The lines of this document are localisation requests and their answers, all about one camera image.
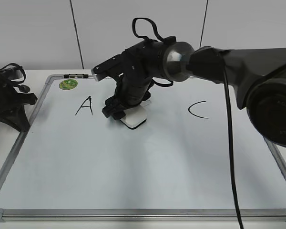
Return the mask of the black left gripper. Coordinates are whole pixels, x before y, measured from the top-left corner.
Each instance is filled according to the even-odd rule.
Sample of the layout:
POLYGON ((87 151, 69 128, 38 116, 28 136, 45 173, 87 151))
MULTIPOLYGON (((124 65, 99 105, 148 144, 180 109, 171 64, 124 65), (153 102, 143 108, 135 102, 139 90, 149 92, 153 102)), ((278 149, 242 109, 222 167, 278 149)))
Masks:
POLYGON ((24 84, 26 78, 23 67, 16 63, 0 68, 0 122, 20 132, 30 129, 24 106, 21 105, 34 105, 37 102, 36 95, 24 84), (15 107, 15 114, 2 113, 15 107))

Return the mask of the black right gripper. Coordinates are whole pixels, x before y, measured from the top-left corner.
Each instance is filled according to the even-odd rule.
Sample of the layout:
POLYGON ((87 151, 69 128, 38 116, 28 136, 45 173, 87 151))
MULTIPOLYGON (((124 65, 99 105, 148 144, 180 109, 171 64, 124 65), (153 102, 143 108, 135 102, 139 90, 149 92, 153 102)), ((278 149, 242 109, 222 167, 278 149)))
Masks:
POLYGON ((122 73, 114 95, 105 101, 102 113, 106 118, 121 120, 126 116, 122 107, 133 107, 149 98, 148 90, 155 84, 160 87, 172 86, 164 76, 163 55, 168 45, 157 41, 139 42, 121 53, 122 73))

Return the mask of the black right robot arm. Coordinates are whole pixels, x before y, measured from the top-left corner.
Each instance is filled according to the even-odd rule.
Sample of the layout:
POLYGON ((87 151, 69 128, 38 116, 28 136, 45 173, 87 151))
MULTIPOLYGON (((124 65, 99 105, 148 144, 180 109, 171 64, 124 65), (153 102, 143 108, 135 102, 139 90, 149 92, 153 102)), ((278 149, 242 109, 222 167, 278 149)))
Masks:
POLYGON ((286 48, 194 50, 186 42, 140 42, 93 69, 98 80, 116 81, 102 112, 119 120, 124 111, 150 97, 154 78, 169 83, 191 76, 232 86, 236 105, 246 109, 255 129, 286 147, 286 48))

